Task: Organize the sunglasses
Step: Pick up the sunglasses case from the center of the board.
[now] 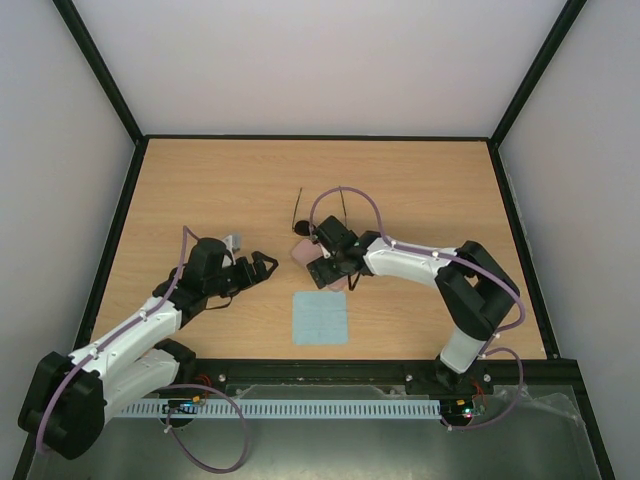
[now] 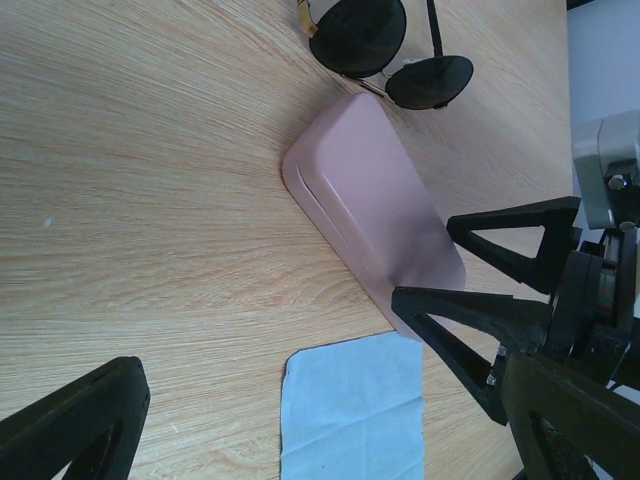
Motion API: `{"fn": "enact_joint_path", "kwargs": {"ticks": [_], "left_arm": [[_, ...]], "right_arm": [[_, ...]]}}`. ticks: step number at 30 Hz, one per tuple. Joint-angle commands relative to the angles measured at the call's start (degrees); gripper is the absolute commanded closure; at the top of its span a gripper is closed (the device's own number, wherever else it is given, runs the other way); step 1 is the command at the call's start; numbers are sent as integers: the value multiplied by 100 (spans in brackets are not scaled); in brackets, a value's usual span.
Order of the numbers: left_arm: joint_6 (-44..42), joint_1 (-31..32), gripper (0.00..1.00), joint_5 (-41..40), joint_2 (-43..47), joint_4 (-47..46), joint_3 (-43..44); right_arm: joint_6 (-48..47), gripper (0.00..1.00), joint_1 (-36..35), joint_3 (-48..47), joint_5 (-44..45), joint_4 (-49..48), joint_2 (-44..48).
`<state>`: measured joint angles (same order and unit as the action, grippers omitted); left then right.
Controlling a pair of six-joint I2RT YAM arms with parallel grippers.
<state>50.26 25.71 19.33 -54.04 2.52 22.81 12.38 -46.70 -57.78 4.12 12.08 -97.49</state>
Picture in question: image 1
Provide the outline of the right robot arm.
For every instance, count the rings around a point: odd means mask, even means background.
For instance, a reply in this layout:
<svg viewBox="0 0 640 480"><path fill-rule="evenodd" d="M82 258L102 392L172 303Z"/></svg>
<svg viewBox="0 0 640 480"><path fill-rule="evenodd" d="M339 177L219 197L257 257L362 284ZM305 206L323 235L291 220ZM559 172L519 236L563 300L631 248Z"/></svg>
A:
<svg viewBox="0 0 640 480"><path fill-rule="evenodd" d="M305 267L319 289L362 276L394 277L439 292L454 323L436 357L433 377L445 390L460 390L470 367L484 354L512 308L523 310L518 287L479 243L434 249L390 239L377 231L357 235L334 216L309 227L317 257Z"/></svg>

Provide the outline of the light blue cleaning cloth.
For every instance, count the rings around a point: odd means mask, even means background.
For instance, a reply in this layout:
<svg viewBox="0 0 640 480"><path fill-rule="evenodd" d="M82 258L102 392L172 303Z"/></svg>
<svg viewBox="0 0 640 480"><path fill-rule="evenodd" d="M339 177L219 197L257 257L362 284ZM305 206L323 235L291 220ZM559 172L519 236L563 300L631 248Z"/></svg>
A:
<svg viewBox="0 0 640 480"><path fill-rule="evenodd" d="M292 300L292 341L299 346L348 342L347 297L343 292L296 292Z"/></svg>

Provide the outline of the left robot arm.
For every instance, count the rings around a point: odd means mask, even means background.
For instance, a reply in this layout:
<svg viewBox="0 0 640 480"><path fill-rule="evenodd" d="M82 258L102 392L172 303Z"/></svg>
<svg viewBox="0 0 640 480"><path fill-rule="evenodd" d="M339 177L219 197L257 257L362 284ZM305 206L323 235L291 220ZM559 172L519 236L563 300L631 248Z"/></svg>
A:
<svg viewBox="0 0 640 480"><path fill-rule="evenodd" d="M238 239L204 237L183 247L178 265L133 315L67 355L51 352L36 366L18 416L38 448L81 456L106 424L130 404L193 371L195 354L172 335L204 312L268 280L276 259L239 257Z"/></svg>

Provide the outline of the pink glasses case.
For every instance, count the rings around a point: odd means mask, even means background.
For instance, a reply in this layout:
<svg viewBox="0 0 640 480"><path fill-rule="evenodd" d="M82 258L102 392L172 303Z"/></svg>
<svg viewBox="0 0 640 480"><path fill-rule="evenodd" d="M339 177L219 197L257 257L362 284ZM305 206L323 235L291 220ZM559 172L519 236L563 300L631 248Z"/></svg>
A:
<svg viewBox="0 0 640 480"><path fill-rule="evenodd" d="M291 250L291 257L310 275L319 290L339 292L347 287L347 276L324 256L319 244L303 239Z"/></svg>

